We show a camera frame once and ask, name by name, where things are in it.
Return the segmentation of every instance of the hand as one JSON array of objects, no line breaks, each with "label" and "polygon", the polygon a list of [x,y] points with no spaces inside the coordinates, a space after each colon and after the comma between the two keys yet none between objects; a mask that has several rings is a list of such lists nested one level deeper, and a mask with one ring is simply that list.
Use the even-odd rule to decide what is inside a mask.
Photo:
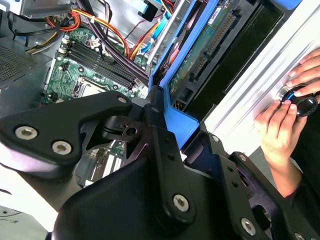
[{"label": "hand", "polygon": [[306,125],[306,117],[297,117],[297,106],[286,100],[278,109],[280,101],[275,101],[256,118],[256,126],[261,137],[261,148],[271,168],[281,169],[288,165],[301,131]]},{"label": "hand", "polygon": [[[300,61],[300,65],[289,73],[289,76],[297,77],[287,82],[288,87],[294,87],[296,85],[309,82],[313,79],[320,78],[320,48],[304,57]],[[296,91],[294,95],[300,97],[319,91],[320,80],[301,88],[299,91]],[[320,103],[320,96],[317,96],[317,100]]]}]

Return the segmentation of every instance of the ventilation grille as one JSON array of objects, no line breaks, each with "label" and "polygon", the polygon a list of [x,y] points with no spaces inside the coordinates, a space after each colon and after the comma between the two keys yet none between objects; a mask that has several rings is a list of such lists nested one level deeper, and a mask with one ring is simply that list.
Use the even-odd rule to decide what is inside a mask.
[{"label": "ventilation grille", "polygon": [[32,58],[0,45],[0,82],[23,75],[36,65]]}]

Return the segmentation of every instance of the orange wire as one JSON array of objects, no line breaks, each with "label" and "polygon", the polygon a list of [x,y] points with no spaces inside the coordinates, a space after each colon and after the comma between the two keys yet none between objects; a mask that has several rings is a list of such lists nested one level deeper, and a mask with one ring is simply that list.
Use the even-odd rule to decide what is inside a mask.
[{"label": "orange wire", "polygon": [[[72,16],[74,17],[74,20],[75,20],[74,25],[72,25],[72,26],[67,26],[67,27],[60,27],[60,30],[61,30],[61,31],[69,32],[69,31],[76,30],[77,28],[80,27],[81,19],[80,19],[79,15],[74,14],[74,13],[71,13],[71,14],[72,14]],[[56,27],[56,25],[55,25],[48,17],[46,17],[46,20],[47,20],[47,22],[49,23],[49,25],[50,25],[51,27],[53,27],[53,28]]]},{"label": "orange wire", "polygon": [[137,52],[139,51],[140,47],[142,46],[142,44],[144,44],[144,42],[147,40],[147,38],[154,32],[154,30],[156,30],[156,28],[159,26],[159,22],[157,22],[151,29],[150,31],[143,37],[142,41],[139,43],[138,41],[138,45],[137,43],[134,45],[131,54],[129,55],[130,60],[133,60],[137,54]]},{"label": "orange wire", "polygon": [[129,46],[127,44],[127,41],[124,39],[124,37],[120,34],[120,32],[114,27],[112,26],[111,24],[109,24],[108,22],[106,22],[105,20],[99,18],[99,17],[95,17],[95,16],[92,16],[91,14],[85,12],[85,11],[82,11],[80,9],[74,9],[72,10],[73,13],[77,13],[77,14],[81,14],[87,18],[91,18],[93,19],[94,21],[106,26],[107,28],[111,29],[120,39],[121,39],[121,42],[123,43],[123,46],[124,46],[124,52],[125,52],[125,55],[128,55],[130,53],[130,49],[129,49]]}]

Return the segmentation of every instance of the black knob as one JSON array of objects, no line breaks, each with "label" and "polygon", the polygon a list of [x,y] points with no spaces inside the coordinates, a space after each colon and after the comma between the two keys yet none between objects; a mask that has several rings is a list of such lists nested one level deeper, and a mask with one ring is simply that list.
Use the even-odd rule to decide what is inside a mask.
[{"label": "black knob", "polygon": [[285,100],[290,100],[297,106],[297,115],[300,117],[309,116],[318,107],[318,101],[313,94],[306,96],[295,96],[295,92],[303,87],[305,87],[305,85],[295,86],[291,89],[284,87],[282,89],[282,91],[286,91],[286,93],[283,94],[281,102],[284,103]]}]

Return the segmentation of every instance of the knob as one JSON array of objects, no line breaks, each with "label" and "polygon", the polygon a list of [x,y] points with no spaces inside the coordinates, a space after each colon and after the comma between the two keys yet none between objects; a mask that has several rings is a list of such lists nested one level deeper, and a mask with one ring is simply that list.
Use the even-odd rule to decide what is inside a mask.
[{"label": "knob", "polygon": [[280,99],[282,104],[285,100],[290,100],[295,104],[297,106],[297,115],[300,117],[311,115],[318,107],[318,101],[314,94],[295,96],[295,92],[305,86],[305,84],[294,87],[283,86],[277,94],[277,99]]}]

